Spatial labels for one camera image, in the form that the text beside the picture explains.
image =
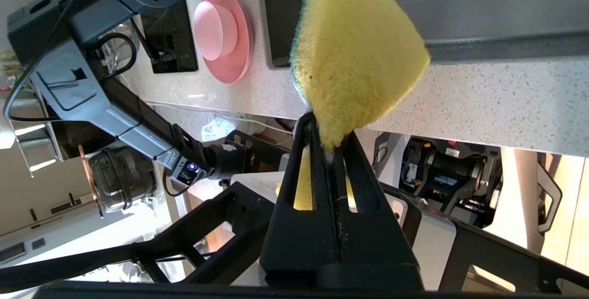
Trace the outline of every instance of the sink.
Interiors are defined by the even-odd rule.
[[[301,0],[264,1],[272,62],[288,66]],[[589,55],[589,0],[396,1],[433,62]]]

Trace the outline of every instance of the sponge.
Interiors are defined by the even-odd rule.
[[[390,112],[428,64],[423,40],[395,1],[303,1],[290,67],[326,150]]]

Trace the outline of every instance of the speckled countertop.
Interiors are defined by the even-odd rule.
[[[200,0],[187,0],[190,16]],[[143,49],[127,74],[143,100],[296,119],[305,106],[288,70],[274,69],[263,0],[239,0],[252,23],[252,64],[219,83],[198,71],[155,75]],[[589,58],[433,64],[397,108],[371,129],[557,154],[589,156]]]

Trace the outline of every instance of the pink plate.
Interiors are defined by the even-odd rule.
[[[223,6],[235,16],[237,23],[237,43],[229,54],[209,61],[202,58],[216,79],[229,84],[242,78],[250,65],[250,31],[248,21],[237,0],[203,0]]]

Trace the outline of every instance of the countertop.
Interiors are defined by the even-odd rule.
[[[187,0],[189,16],[200,0]],[[238,0],[252,25],[246,75],[217,81],[198,71],[154,74],[141,49],[126,74],[143,100],[296,119],[307,111],[288,69],[272,68],[263,0]],[[589,57],[431,64],[388,115],[368,128],[433,138],[589,156]]]

